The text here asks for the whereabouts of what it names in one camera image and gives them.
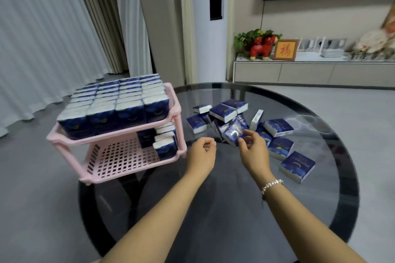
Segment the pearl bracelet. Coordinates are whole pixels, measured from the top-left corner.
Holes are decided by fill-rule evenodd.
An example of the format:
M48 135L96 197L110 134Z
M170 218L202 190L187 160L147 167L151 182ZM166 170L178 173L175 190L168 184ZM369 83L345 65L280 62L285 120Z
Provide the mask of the pearl bracelet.
M267 183L267 184L262 188L262 191L261 191L261 193L262 193L262 199L263 199L264 196L265 196L265 191L266 191L269 187L272 187L273 185L276 185L276 184L283 184L283 180L278 179L278 180L276 180L276 181Z

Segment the gray floor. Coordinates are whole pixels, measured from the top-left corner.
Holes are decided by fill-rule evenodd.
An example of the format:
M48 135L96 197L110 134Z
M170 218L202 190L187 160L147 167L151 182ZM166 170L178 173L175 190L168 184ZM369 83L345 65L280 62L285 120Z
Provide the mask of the gray floor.
M395 250L395 92L265 86L317 113L339 135L357 169L361 207L350 240L367 262ZM77 178L45 137L64 107L8 127L0 139L0 262L88 263L99 258L82 225ZM86 147L73 150L78 158Z

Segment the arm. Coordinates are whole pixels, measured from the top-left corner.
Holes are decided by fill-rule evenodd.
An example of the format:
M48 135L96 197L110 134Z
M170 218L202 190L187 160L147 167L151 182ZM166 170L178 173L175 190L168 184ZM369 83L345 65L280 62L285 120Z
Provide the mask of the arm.
M193 144L184 176L101 263L161 263L166 260L196 191L214 167L215 145L214 139L208 137L201 137Z
M269 167L266 143L258 133L246 130L239 139L241 160L259 190L274 180ZM306 209L284 186L276 184L265 192L270 211L301 263L363 263L345 242Z

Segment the white tv stand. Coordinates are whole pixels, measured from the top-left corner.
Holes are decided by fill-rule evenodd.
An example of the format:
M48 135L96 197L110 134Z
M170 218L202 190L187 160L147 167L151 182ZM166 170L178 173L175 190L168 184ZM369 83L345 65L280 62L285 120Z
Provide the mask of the white tv stand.
M323 58L316 52L298 52L295 61L250 61L239 53L234 61L233 82L395 89L395 62Z

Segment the white column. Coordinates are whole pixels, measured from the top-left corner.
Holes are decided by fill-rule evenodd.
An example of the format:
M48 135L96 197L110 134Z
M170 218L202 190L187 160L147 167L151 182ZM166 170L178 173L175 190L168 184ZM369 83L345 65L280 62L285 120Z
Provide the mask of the white column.
M228 0L222 20L210 21L210 0L193 0L199 82L225 82Z

